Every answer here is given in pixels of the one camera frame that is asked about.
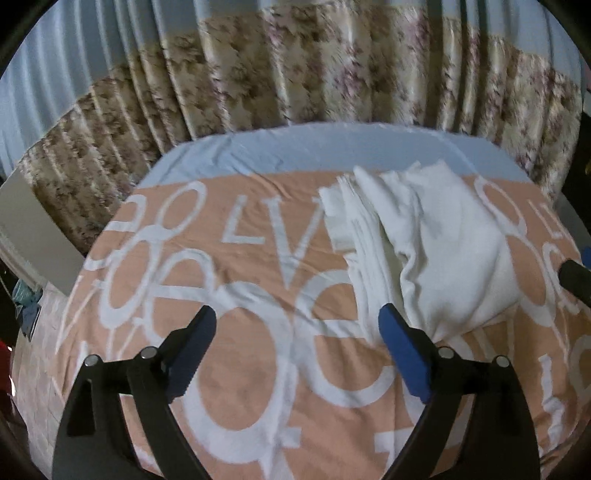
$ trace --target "bedsheet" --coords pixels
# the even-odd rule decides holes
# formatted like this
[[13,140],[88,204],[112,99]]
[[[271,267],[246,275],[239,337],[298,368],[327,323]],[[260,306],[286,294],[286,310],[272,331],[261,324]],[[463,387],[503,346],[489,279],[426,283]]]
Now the bedsheet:
[[[177,147],[87,257],[59,330],[53,379],[66,397],[86,355],[130,358],[209,304],[217,335],[171,407],[212,477],[380,478],[422,405],[388,352],[362,339],[317,189],[355,164],[382,170],[440,158],[499,222],[522,294],[504,321],[447,344],[469,359],[509,356],[547,473],[589,419],[590,311],[556,274],[565,258],[580,257],[539,187],[476,138],[323,124]],[[157,471],[132,403],[122,397],[136,452]],[[453,461],[468,414],[463,404],[439,469]]]
[[280,125],[476,135],[554,197],[581,71],[535,0],[58,0],[0,79],[0,163],[84,254],[176,145]]

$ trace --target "folded white cloth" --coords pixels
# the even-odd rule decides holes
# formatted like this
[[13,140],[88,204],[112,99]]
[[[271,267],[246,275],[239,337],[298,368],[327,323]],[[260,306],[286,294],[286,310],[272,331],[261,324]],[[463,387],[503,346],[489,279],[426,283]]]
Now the folded white cloth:
[[505,235],[444,162],[379,177],[356,167],[319,193],[371,344],[382,342],[378,312],[386,303],[439,342],[518,301]]

